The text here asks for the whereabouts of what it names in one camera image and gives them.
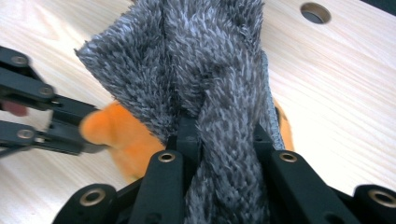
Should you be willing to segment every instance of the wooden table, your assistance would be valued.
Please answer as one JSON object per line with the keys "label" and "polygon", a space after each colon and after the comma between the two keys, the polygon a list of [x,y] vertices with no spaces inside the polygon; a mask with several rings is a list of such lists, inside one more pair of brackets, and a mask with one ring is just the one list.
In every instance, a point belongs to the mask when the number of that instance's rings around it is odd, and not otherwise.
{"label": "wooden table", "polygon": [[[375,183],[396,190],[396,17],[358,0],[318,0],[332,14],[314,24],[302,0],[267,0],[262,45],[273,95],[296,151],[348,194]],[[31,57],[59,94],[103,107],[111,96],[75,56],[84,40],[128,10],[127,0],[4,0],[0,46]],[[0,119],[43,129],[49,112]],[[104,151],[68,156],[31,150],[0,160],[0,223],[50,223],[68,198],[92,183],[125,186]]]}

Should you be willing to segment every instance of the gray knit cloth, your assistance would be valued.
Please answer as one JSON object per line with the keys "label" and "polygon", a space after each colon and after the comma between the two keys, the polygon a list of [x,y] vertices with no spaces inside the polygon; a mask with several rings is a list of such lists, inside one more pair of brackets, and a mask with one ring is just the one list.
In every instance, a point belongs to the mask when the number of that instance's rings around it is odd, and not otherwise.
{"label": "gray knit cloth", "polygon": [[284,148],[260,48],[261,0],[139,0],[78,57],[166,144],[177,115],[197,118],[202,162],[185,223],[264,223],[268,206],[253,148],[259,122]]}

